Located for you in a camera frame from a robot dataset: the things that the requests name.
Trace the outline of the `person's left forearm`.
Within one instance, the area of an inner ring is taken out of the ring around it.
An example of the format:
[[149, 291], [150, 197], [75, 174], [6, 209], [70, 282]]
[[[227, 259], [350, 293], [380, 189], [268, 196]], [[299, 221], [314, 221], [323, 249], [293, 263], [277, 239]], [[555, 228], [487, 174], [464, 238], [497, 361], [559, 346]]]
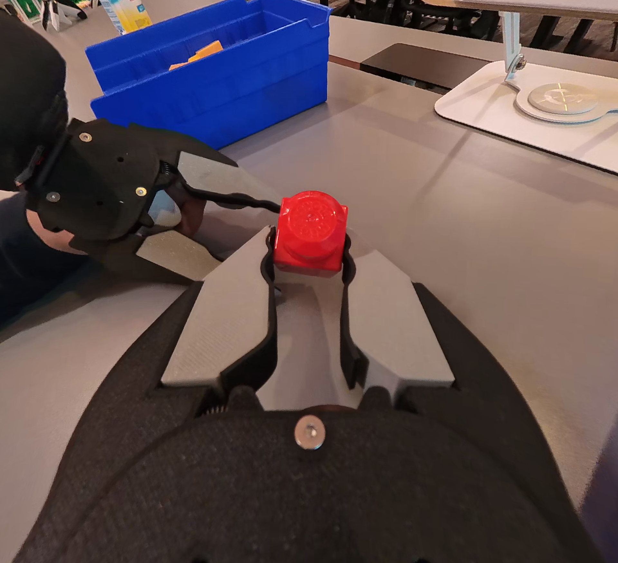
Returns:
[[95, 267], [87, 254], [71, 247], [72, 239], [65, 230], [45, 229], [27, 208], [25, 193], [1, 200], [1, 328]]

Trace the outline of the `small green sign stand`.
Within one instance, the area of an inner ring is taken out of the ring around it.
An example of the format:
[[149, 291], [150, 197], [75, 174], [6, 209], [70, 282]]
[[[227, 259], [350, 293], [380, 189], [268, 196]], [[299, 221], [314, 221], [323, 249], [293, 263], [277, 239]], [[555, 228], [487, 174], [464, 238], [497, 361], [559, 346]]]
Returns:
[[40, 24], [45, 31], [61, 32], [88, 19], [75, 0], [1, 0], [1, 6], [22, 22]]

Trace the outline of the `red single-stud block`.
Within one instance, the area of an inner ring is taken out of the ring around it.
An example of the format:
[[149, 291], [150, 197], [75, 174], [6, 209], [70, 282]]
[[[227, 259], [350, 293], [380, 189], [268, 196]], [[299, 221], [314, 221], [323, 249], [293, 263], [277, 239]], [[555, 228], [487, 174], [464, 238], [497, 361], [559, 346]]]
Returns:
[[280, 271], [333, 277], [342, 269], [349, 207], [308, 190], [282, 198], [273, 261]]

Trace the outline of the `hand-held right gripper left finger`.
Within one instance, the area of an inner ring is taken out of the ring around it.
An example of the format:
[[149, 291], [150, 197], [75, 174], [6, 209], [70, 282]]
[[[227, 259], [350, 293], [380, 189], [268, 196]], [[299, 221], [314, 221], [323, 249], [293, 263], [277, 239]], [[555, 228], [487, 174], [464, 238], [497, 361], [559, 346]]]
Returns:
[[277, 366], [273, 239], [265, 227], [205, 277], [161, 378], [227, 396], [259, 390]]

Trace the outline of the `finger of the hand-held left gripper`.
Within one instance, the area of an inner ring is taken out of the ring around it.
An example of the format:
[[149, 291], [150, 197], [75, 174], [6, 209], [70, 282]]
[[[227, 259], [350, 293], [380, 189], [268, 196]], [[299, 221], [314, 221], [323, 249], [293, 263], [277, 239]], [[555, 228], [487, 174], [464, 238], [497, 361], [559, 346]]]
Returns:
[[281, 211], [282, 196], [237, 165], [183, 151], [177, 170], [185, 189], [196, 198], [231, 210], [253, 208], [274, 214]]
[[203, 281], [222, 261], [191, 238], [167, 230], [140, 236], [134, 255], [134, 279], [158, 283]]

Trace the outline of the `blue plastic bin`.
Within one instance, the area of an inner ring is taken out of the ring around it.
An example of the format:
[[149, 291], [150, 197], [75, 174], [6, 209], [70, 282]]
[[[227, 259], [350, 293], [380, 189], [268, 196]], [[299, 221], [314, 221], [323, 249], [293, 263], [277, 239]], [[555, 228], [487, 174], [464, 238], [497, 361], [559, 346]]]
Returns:
[[[97, 118], [174, 130], [220, 150], [324, 103], [332, 9], [221, 0], [88, 47]], [[223, 50], [174, 71], [211, 42]]]

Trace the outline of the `white document stand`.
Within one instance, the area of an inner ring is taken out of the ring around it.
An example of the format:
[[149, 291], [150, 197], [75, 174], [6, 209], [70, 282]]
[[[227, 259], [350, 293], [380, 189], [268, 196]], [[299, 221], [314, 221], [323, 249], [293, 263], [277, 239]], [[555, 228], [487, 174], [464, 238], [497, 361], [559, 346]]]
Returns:
[[504, 57], [435, 103], [452, 122], [617, 174], [617, 79], [533, 64], [521, 51], [520, 13], [552, 9], [617, 18], [617, 0], [454, 0], [499, 10]]

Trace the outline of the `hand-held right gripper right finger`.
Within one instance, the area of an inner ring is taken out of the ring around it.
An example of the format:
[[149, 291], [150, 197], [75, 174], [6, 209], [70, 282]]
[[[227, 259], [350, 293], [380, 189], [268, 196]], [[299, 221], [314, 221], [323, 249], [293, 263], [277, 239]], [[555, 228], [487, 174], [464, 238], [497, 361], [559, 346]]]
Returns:
[[454, 374], [405, 272], [347, 234], [341, 279], [339, 353], [349, 390], [381, 387], [396, 402], [412, 386], [452, 385]]

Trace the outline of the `person's left hand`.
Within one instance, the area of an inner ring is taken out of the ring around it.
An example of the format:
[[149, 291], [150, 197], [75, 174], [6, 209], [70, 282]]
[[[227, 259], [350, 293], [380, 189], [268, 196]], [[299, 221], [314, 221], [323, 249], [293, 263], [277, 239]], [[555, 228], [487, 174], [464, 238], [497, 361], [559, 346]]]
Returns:
[[181, 211], [181, 221], [175, 230], [192, 238], [197, 234], [203, 222], [206, 201], [189, 196], [177, 205]]

